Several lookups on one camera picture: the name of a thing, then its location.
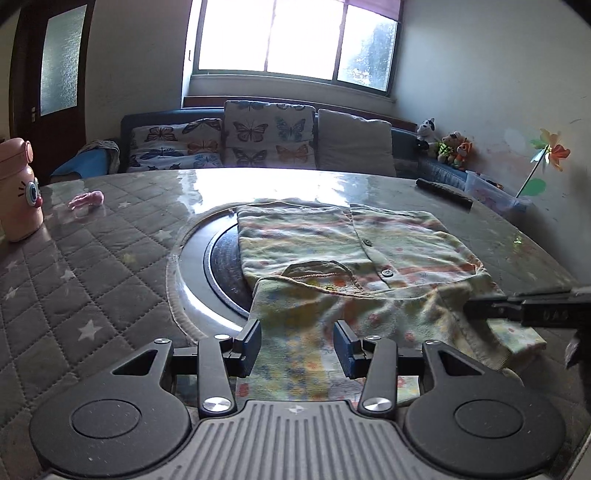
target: ribbed grip plate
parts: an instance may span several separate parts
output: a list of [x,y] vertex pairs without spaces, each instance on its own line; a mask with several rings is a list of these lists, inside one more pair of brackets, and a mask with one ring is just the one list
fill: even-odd
[[[249,401],[201,422],[186,447],[141,480],[450,480],[422,463],[386,420],[336,402]],[[539,475],[535,480],[547,480]]]

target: gray cloth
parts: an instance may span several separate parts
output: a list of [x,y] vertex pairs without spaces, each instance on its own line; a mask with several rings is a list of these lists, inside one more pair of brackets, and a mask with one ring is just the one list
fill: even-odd
[[109,175],[117,173],[119,171],[119,146],[111,140],[94,140],[82,147],[77,155],[97,148],[106,150],[109,156]]

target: pink toy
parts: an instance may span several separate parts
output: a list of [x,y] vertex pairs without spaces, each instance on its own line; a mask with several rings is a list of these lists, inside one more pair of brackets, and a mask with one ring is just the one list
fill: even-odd
[[72,198],[72,201],[68,203],[68,207],[70,210],[82,207],[84,205],[98,207],[99,205],[102,205],[104,201],[105,196],[103,195],[103,192],[100,190],[95,190],[94,192],[76,195],[74,198]]
[[43,199],[29,163],[30,142],[13,138],[0,144],[0,223],[6,238],[18,242],[43,223]]

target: butterfly cushion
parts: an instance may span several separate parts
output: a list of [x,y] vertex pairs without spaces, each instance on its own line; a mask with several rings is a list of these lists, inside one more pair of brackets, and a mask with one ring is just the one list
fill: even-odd
[[316,169],[315,113],[309,105],[227,101],[224,165]]
[[127,171],[222,167],[222,121],[203,118],[181,125],[148,125],[131,132]]

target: floral pattern fabric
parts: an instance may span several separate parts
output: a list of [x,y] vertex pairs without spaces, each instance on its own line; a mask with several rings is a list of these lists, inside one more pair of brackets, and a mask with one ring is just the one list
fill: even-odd
[[[442,340],[494,369],[545,345],[506,320],[466,320],[470,296],[500,291],[427,212],[244,206],[238,226],[242,270],[254,286],[250,315],[263,331],[252,374],[238,382],[239,402],[357,402],[363,381],[344,376],[332,345],[340,319],[359,336],[403,347]],[[417,378],[399,377],[399,403],[417,396]]]

